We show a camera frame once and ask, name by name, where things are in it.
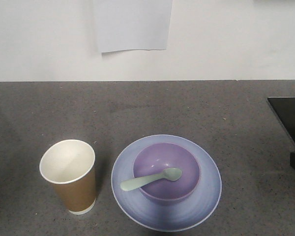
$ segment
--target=plate rim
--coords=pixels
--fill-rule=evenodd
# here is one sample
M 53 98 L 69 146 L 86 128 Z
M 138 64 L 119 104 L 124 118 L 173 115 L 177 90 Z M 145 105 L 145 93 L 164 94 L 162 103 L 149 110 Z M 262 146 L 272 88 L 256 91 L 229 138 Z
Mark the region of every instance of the plate rim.
M 217 198 L 217 201 L 215 203 L 215 206 L 212 208 L 212 210 L 210 211 L 210 213 L 205 217 L 203 218 L 201 221 L 197 222 L 196 224 L 193 224 L 191 226 L 188 226 L 188 227 L 185 227 L 185 228 L 182 228 L 182 229 L 177 229 L 177 230 L 163 230 L 163 229 L 157 229 L 157 228 L 153 228 L 153 227 L 150 227 L 148 225 L 145 225 L 143 223 L 141 223 L 140 221 L 134 219 L 131 215 L 129 215 L 124 209 L 123 207 L 120 205 L 117 197 L 116 197 L 116 194 L 115 194 L 115 191 L 114 191 L 114 187 L 113 187 L 113 173 L 114 173 L 114 169 L 115 169 L 115 166 L 116 166 L 116 163 L 117 163 L 117 160 L 119 159 L 119 157 L 122 155 L 122 153 L 131 145 L 133 145 L 134 143 L 142 140 L 142 139 L 146 139 L 146 138 L 150 138 L 150 137 L 153 137 L 153 136 L 171 136 L 171 137 L 175 137 L 175 138 L 180 138 L 180 139 L 184 139 L 186 140 L 187 142 L 190 142 L 192 144 L 194 144 L 197 148 L 201 149 L 202 151 L 204 151 L 207 156 L 211 159 L 211 161 L 213 162 L 216 170 L 217 170 L 217 173 L 218 173 L 218 176 L 219 176 L 219 183 L 220 183 L 220 189 L 219 189 L 219 196 Z M 180 232 L 180 231 L 184 231 L 184 230 L 188 230 L 188 229 L 191 229 L 191 228 L 194 228 L 198 225 L 200 225 L 201 223 L 203 223 L 204 221 L 206 221 L 212 214 L 213 212 L 216 210 L 219 202 L 220 202 L 220 199 L 221 199 L 221 195 L 222 195 L 222 178 L 221 178 L 221 174 L 219 172 L 219 169 L 215 163 L 215 161 L 212 159 L 212 157 L 207 153 L 207 151 L 205 151 L 202 147 L 200 147 L 199 145 L 197 145 L 196 143 L 194 143 L 193 141 L 189 140 L 189 139 L 186 139 L 184 137 L 181 137 L 181 136 L 177 136 L 177 135 L 171 135 L 171 134 L 154 134 L 154 135 L 148 135 L 148 136 L 144 136 L 142 138 L 139 138 L 133 142 L 131 142 L 129 145 L 127 145 L 122 151 L 121 153 L 118 155 L 118 157 L 116 158 L 115 162 L 114 162 L 114 165 L 113 165 L 113 168 L 112 168 L 112 172 L 111 172 L 111 189 L 112 189 L 112 192 L 113 192 L 113 195 L 114 195 L 114 199 L 115 201 L 117 202 L 118 206 L 120 207 L 120 209 L 130 218 L 132 219 L 134 222 L 136 222 L 137 224 L 145 227 L 145 228 L 148 228 L 148 229 L 151 229 L 151 230 L 155 230 L 155 231 L 159 231 L 159 232 Z

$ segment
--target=spoon bowl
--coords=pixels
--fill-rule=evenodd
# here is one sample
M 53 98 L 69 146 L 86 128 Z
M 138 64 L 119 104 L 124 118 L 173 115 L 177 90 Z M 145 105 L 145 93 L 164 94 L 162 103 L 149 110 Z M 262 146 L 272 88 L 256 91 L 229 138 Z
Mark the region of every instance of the spoon bowl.
M 165 179 L 170 181 L 176 181 L 181 177 L 182 171 L 179 168 L 167 168 L 163 170 L 163 175 Z

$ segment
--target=purple bowl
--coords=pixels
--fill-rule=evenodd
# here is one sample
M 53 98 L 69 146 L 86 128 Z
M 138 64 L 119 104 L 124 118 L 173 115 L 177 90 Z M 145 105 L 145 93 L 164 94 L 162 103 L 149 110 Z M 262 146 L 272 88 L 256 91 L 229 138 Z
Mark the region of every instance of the purple bowl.
M 170 167 L 182 170 L 177 181 L 160 179 L 141 188 L 143 194 L 156 203 L 177 203 L 192 193 L 201 175 L 197 160 L 176 144 L 157 143 L 143 149 L 134 161 L 134 177 L 157 174 Z

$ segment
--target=cup rim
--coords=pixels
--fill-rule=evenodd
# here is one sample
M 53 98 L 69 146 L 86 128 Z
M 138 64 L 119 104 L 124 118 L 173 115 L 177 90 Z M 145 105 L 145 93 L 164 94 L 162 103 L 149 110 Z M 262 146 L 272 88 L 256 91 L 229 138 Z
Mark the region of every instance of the cup rim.
M 93 157 L 92 165 L 91 165 L 91 166 L 90 166 L 90 167 L 84 172 L 83 175 L 81 175 L 81 176 L 79 176 L 79 177 L 77 177 L 77 178 L 75 178 L 75 179 L 69 180 L 69 181 L 59 182 L 59 181 L 54 181 L 54 180 L 51 180 L 51 179 L 47 178 L 47 177 L 43 174 L 43 172 L 42 172 L 42 163 L 43 163 L 43 160 L 45 159 L 45 156 L 47 155 L 47 153 L 49 153 L 50 150 L 51 150 L 52 148 L 54 148 L 55 146 L 60 145 L 61 143 L 64 143 L 64 142 L 72 142 L 72 141 L 74 141 L 74 142 L 79 142 L 79 143 L 83 143 L 83 144 L 86 145 L 88 148 L 90 148 L 90 150 L 92 151 L 92 157 Z M 62 140 L 62 141 L 59 141 L 59 142 L 55 143 L 54 145 L 52 145 L 51 147 L 49 147 L 49 148 L 47 149 L 47 151 L 45 151 L 45 153 L 43 154 L 43 156 L 41 157 L 40 162 L 39 162 L 39 171 L 40 171 L 40 174 L 43 176 L 43 178 L 44 178 L 45 180 L 47 180 L 48 182 L 50 182 L 50 183 L 54 183 L 54 184 L 68 184 L 68 183 L 73 183 L 73 182 L 76 182 L 76 181 L 82 179 L 84 176 L 86 176 L 86 175 L 91 171 L 91 169 L 92 169 L 93 166 L 94 166 L 95 159 L 96 159 L 96 157 L 95 157 L 95 151 L 94 151 L 94 149 L 92 148 L 92 146 L 91 146 L 90 144 L 88 144 L 88 143 L 86 143 L 86 142 L 84 142 L 84 141 L 82 141 L 82 140 L 78 140 L 78 139 L 66 139 L 66 140 Z

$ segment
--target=spoon handle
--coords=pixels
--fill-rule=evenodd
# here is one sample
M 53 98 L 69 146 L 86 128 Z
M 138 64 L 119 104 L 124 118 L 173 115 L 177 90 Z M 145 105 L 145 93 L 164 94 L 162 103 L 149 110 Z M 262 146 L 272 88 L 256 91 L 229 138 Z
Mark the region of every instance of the spoon handle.
M 138 178 L 132 178 L 121 182 L 120 187 L 124 191 L 130 191 L 136 188 L 140 188 L 148 183 L 164 178 L 163 173 L 158 173 L 149 176 L 142 176 Z

